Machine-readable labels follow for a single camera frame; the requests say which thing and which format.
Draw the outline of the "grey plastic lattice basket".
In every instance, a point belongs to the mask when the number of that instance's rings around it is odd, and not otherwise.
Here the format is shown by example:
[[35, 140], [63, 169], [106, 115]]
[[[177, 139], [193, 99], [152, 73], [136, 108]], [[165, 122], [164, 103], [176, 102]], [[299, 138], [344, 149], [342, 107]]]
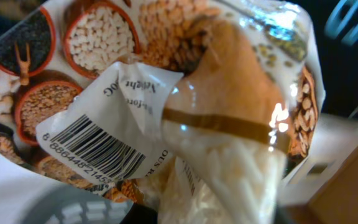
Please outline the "grey plastic lattice basket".
[[[309, 131], [310, 144], [291, 145], [276, 223], [298, 223], [306, 205], [358, 144], [358, 1], [300, 1], [316, 29], [316, 51], [326, 93], [319, 95], [324, 118]], [[42, 199], [25, 223], [155, 223], [157, 214], [107, 185], [91, 185], [61, 162], [35, 151], [41, 174], [65, 183]]]

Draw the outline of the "brown cream snack bag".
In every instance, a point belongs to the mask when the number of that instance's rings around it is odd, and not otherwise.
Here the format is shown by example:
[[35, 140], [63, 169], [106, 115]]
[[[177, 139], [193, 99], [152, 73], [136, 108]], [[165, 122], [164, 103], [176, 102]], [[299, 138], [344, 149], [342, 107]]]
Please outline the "brown cream snack bag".
[[292, 2], [46, 1], [0, 37], [0, 153], [158, 223], [272, 223], [321, 90]]

